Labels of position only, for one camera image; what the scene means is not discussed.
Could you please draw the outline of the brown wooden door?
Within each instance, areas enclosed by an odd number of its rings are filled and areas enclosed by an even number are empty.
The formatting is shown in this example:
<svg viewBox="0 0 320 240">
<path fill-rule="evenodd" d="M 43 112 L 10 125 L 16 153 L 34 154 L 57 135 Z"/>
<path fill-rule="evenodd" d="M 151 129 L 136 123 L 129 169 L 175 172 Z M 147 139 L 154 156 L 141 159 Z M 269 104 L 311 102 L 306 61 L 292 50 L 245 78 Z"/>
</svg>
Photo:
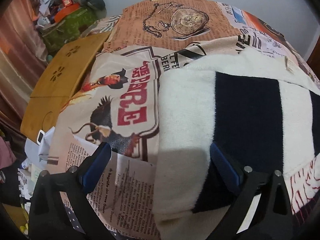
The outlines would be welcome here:
<svg viewBox="0 0 320 240">
<path fill-rule="evenodd" d="M 318 39 L 307 63 L 316 76 L 320 78 L 320 39 Z"/>
</svg>

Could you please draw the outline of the white and navy knit sweater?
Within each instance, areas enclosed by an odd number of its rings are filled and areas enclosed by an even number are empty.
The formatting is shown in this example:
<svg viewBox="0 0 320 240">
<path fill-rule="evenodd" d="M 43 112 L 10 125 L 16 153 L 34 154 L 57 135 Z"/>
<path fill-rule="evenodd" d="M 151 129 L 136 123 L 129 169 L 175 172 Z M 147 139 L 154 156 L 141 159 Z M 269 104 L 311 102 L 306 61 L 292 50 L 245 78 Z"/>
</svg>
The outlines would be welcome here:
<svg viewBox="0 0 320 240">
<path fill-rule="evenodd" d="M 165 72 L 153 216 L 161 239 L 317 239 L 319 88 L 246 48 Z M 244 173 L 228 191 L 215 142 Z"/>
</svg>

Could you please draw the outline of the orange box on bag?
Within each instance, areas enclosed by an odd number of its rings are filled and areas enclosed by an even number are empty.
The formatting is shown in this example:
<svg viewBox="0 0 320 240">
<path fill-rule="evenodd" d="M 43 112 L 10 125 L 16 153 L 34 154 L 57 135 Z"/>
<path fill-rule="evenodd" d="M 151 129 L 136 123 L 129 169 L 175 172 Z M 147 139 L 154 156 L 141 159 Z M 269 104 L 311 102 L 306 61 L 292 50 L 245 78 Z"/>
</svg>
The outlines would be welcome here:
<svg viewBox="0 0 320 240">
<path fill-rule="evenodd" d="M 72 0 L 62 0 L 63 8 L 57 12 L 54 16 L 54 21 L 59 23 L 62 21 L 66 16 L 70 15 L 74 11 L 80 8 L 79 3 L 74 3 Z"/>
</svg>

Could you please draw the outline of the yellow wooden board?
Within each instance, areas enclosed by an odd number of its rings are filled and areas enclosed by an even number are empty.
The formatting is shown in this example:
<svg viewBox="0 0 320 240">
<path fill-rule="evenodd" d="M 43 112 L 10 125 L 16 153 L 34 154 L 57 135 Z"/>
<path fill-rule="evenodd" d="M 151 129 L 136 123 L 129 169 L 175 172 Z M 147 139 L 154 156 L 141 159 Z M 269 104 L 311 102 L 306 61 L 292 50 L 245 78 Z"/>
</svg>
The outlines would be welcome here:
<svg viewBox="0 0 320 240">
<path fill-rule="evenodd" d="M 41 75 L 21 123 L 20 132 L 37 142 L 39 131 L 47 132 L 57 122 L 63 105 L 80 89 L 110 32 L 94 34 L 65 44 Z"/>
</svg>

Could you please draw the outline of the clutter pile beside bed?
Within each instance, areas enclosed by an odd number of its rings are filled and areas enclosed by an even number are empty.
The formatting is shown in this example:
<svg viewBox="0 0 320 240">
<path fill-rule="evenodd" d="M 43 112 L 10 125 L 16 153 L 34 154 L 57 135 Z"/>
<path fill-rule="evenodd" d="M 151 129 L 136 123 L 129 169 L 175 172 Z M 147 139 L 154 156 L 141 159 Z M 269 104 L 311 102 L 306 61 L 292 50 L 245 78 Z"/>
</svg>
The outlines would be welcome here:
<svg viewBox="0 0 320 240">
<path fill-rule="evenodd" d="M 1 126 L 1 229 L 28 234 L 30 199 L 46 163 L 38 142 Z"/>
</svg>

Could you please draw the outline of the striped pink curtain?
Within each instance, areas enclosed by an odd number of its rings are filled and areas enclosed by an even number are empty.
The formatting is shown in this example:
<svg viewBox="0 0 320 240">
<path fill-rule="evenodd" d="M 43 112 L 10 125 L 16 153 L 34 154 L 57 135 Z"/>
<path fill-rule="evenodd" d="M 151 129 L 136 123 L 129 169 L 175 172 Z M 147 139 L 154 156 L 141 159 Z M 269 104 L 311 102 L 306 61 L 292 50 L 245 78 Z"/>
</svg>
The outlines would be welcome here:
<svg viewBox="0 0 320 240">
<path fill-rule="evenodd" d="M 40 0 L 12 0 L 1 16 L 1 123 L 19 131 L 48 55 L 35 29 Z"/>
</svg>

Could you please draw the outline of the green patterned storage bag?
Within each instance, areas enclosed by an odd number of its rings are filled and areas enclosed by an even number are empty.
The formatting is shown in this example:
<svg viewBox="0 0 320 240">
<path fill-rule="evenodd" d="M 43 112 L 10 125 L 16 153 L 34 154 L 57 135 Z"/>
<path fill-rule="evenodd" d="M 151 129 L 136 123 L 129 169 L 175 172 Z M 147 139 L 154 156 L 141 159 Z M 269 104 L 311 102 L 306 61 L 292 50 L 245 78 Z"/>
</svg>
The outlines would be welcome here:
<svg viewBox="0 0 320 240">
<path fill-rule="evenodd" d="M 65 44 L 77 40 L 95 21 L 97 16 L 89 7 L 80 7 L 64 17 L 59 23 L 41 34 L 49 54 L 59 51 Z"/>
</svg>

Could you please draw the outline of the newspaper print bed sheet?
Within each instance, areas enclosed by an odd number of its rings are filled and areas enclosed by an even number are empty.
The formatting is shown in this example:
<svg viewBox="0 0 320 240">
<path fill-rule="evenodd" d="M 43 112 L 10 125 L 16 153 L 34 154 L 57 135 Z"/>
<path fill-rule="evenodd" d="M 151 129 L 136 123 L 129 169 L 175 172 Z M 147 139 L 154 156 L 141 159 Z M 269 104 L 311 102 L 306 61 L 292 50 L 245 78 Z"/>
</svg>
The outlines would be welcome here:
<svg viewBox="0 0 320 240">
<path fill-rule="evenodd" d="M 126 8 L 80 90 L 63 106 L 52 173 L 108 143 L 112 158 L 88 202 L 113 239 L 161 239 L 153 210 L 161 75 L 209 55 L 251 48 L 319 78 L 284 36 L 254 15 L 206 0 L 145 0 Z"/>
</svg>

